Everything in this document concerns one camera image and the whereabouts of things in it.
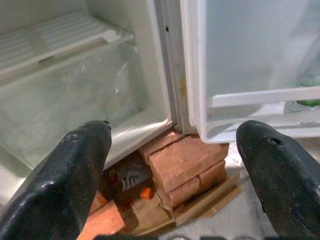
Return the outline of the green glass bottle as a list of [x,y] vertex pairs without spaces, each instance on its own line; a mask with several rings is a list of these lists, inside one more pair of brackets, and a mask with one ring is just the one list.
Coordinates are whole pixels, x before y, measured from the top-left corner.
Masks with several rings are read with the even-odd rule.
[[[296,79],[295,85],[299,88],[320,86],[320,70],[305,71]],[[312,111],[320,111],[320,98],[287,101],[283,109],[284,114]]]

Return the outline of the small orange scrap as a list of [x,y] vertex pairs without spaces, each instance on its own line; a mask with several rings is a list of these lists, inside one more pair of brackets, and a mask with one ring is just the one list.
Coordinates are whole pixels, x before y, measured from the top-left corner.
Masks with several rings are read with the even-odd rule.
[[154,191],[150,187],[143,187],[140,191],[140,197],[145,200],[151,200],[154,196]]

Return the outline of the clear fridge crisper drawer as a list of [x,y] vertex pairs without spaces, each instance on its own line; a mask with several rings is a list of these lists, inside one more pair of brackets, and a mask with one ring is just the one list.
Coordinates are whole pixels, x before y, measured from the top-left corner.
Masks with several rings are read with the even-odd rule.
[[103,46],[0,86],[0,148],[33,169],[68,132],[146,107],[138,48]]

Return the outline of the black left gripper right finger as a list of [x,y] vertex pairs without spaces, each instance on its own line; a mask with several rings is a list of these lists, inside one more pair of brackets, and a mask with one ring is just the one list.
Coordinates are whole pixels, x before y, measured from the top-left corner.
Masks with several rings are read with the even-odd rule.
[[236,145],[277,235],[320,240],[320,163],[296,140],[261,121],[243,122]]

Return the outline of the white door shelf rail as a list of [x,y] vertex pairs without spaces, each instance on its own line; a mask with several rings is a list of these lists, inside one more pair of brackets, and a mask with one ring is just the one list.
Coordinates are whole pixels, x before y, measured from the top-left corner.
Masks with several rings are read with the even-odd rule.
[[219,108],[312,99],[320,99],[320,86],[217,94],[207,99],[207,107]]

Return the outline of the white ribbed fridge shelf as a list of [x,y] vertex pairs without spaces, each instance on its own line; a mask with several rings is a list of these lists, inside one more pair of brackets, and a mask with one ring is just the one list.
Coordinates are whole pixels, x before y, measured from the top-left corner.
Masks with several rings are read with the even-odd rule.
[[135,37],[83,11],[74,11],[0,34],[0,81],[38,62],[103,41],[120,44]]

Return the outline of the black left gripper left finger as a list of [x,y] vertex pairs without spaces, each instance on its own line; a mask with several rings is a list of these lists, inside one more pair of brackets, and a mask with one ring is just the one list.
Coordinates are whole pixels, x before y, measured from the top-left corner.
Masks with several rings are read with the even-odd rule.
[[76,240],[112,145],[105,120],[67,133],[38,164],[0,215],[0,240]]

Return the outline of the flattened printed cardboard box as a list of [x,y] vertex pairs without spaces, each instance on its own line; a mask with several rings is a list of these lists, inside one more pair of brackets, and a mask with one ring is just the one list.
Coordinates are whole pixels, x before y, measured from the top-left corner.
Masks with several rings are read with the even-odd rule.
[[[228,176],[226,173],[224,181],[207,190],[199,189],[196,195],[172,208],[168,193],[157,183],[150,164],[147,165],[138,153],[105,165],[105,180],[125,224],[117,233],[130,235],[153,234],[213,216],[242,191],[238,186],[239,178],[239,174]],[[152,188],[153,198],[142,199],[142,188]]]

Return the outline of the white fridge door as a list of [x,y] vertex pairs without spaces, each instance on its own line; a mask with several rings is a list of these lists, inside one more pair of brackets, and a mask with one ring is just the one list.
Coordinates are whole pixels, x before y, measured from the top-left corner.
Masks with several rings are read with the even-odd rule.
[[205,143],[230,143],[257,120],[293,138],[320,137],[320,111],[286,102],[207,107],[215,95],[298,88],[320,71],[320,0],[180,0],[189,122]]

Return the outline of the red clay brick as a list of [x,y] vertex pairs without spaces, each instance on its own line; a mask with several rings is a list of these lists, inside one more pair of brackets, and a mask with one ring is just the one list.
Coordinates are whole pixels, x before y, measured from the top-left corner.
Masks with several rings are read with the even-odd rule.
[[172,208],[178,207],[192,196],[196,195],[199,189],[200,179],[196,176],[167,194],[170,206]]
[[202,172],[198,176],[200,180],[199,189],[205,191],[223,182],[226,178],[225,164],[225,160],[221,160]]
[[113,235],[125,227],[114,200],[93,212],[87,219],[77,240],[93,240],[98,235]]
[[149,166],[159,186],[169,193],[223,160],[228,143],[208,144],[189,135],[149,157]]
[[149,158],[151,155],[165,149],[166,147],[174,143],[177,143],[187,136],[187,134],[181,134],[172,128],[140,147],[138,149],[138,152],[144,162],[149,165]]

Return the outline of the white fridge cabinet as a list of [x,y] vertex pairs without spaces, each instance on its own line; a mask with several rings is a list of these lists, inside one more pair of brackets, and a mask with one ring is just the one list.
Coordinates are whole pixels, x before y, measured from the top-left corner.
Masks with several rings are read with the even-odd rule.
[[[175,94],[169,82],[169,62],[164,58],[164,38],[168,25],[160,23],[164,14],[160,7],[166,3],[176,5],[177,0],[0,0],[0,34],[72,12],[84,12],[134,33],[134,38],[125,42],[133,43],[138,49],[146,106],[130,119],[111,127],[112,146],[105,166],[106,163],[117,163],[175,122],[172,111]],[[99,41],[65,55],[47,58],[1,80],[0,86],[23,74],[33,74],[49,65],[79,57],[100,47],[115,47],[122,43],[111,45]],[[27,167],[0,147],[0,174],[22,179],[34,168]]]

